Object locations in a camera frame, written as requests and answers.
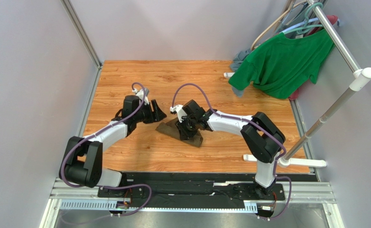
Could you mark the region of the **brown cloth napkin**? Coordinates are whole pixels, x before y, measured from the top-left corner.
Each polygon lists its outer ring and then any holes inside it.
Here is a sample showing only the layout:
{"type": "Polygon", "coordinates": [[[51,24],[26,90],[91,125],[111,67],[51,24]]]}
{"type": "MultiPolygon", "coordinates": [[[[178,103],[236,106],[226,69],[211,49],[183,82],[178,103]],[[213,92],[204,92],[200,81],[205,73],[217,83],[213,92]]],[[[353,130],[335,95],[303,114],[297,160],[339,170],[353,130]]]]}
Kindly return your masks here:
{"type": "Polygon", "coordinates": [[[191,146],[194,146],[194,147],[201,147],[202,146],[202,142],[203,142],[203,137],[202,135],[200,134],[200,132],[197,132],[197,134],[189,139],[189,140],[181,140],[180,139],[180,133],[179,133],[179,130],[177,129],[176,127],[176,122],[178,122],[178,119],[175,118],[175,119],[172,119],[166,123],[163,123],[161,122],[157,127],[156,127],[156,131],[159,132],[159,133],[162,133],[164,135],[167,135],[171,138],[174,138],[180,142],[184,142],[188,145],[191,145],[191,146]]]}

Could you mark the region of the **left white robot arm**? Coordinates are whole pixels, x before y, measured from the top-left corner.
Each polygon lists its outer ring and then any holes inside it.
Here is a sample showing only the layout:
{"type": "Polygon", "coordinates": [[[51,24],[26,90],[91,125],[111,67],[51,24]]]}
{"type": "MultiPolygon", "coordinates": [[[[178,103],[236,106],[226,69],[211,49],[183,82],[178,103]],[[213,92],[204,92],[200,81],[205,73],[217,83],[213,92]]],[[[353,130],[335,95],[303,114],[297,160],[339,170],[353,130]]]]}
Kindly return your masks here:
{"type": "Polygon", "coordinates": [[[102,129],[85,136],[73,136],[67,142],[59,177],[71,187],[119,187],[123,173],[103,168],[103,153],[129,136],[138,123],[152,124],[167,115],[155,100],[143,95],[127,95],[123,107],[102,129]]]}

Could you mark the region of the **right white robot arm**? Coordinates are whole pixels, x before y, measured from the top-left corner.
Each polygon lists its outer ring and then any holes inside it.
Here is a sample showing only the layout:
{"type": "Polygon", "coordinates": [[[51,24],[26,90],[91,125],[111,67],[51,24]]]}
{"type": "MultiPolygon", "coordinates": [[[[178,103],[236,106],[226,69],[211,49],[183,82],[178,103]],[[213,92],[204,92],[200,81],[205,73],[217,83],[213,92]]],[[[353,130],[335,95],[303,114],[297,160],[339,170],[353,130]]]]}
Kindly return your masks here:
{"type": "Polygon", "coordinates": [[[204,110],[194,100],[170,108],[178,119],[175,126],[182,141],[191,140],[199,131],[227,132],[241,136],[257,161],[256,187],[260,198],[272,194],[275,186],[275,162],[285,136],[263,112],[255,115],[233,115],[216,109],[204,110]]]}

